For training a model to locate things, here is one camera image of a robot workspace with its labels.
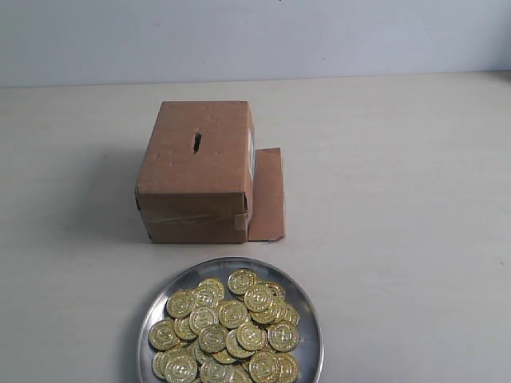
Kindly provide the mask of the gold dollar coin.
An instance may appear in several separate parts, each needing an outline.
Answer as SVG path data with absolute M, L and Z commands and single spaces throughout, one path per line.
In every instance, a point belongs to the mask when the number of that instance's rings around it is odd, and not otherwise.
M 208 306 L 195 308 L 188 318 L 189 327 L 195 335 L 199 335 L 203 328 L 218 323 L 218 311 Z
M 256 282 L 256 273 L 246 268 L 234 270 L 227 280 L 228 289 L 235 295 L 244 295 Z
M 176 346 L 180 342 L 174 331 L 174 321 L 166 318 L 155 323 L 149 330 L 149 343 L 159 351 L 165 351 Z
M 272 383 L 279 380 L 280 363 L 275 353 L 257 351 L 249 362 L 249 373 L 256 383 Z
M 218 353 L 226 348 L 228 329 L 221 324 L 204 327 L 199 334 L 199 347 L 206 353 Z
M 192 290 L 196 306 L 215 308 L 224 299 L 224 284 L 218 278 L 206 278 Z
M 172 318 L 186 318 L 196 305 L 196 298 L 190 290 L 179 290 L 166 303 L 166 310 Z
M 167 382 L 190 383 L 196 379 L 198 364 L 195 358 L 184 350 L 172 351 L 164 367 Z
M 261 350 L 267 344 L 267 333 L 251 322 L 245 322 L 236 329 L 236 339 L 248 351 Z
M 243 302 L 237 300 L 220 302 L 218 305 L 218 317 L 220 324 L 230 330 L 251 321 L 247 307 Z

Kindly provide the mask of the round silver metal plate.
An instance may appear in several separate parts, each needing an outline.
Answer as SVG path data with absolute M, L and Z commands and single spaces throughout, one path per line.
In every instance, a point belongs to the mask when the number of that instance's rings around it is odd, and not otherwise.
M 172 273 L 157 288 L 151 305 L 145 313 L 137 339 L 136 376 L 139 382 L 159 382 L 152 369 L 156 351 L 149 344 L 149 329 L 164 318 L 165 303 L 171 294 L 179 289 L 192 288 L 205 278 L 218 278 L 227 282 L 228 276 L 236 269 L 248 268 L 264 280 L 277 282 L 285 292 L 286 301 L 297 310 L 299 344 L 291 351 L 299 368 L 299 382 L 319 382 L 323 369 L 324 344 L 318 315 L 303 288 L 278 267 L 257 259 L 225 257 L 198 263 L 183 271 Z

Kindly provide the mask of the brown cardboard slotted box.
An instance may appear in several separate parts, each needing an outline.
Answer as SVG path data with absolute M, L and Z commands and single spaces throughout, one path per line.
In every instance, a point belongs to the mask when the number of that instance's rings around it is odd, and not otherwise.
M 246 101 L 163 102 L 135 199 L 157 244 L 271 242 L 285 236 L 282 153 L 256 148 Z

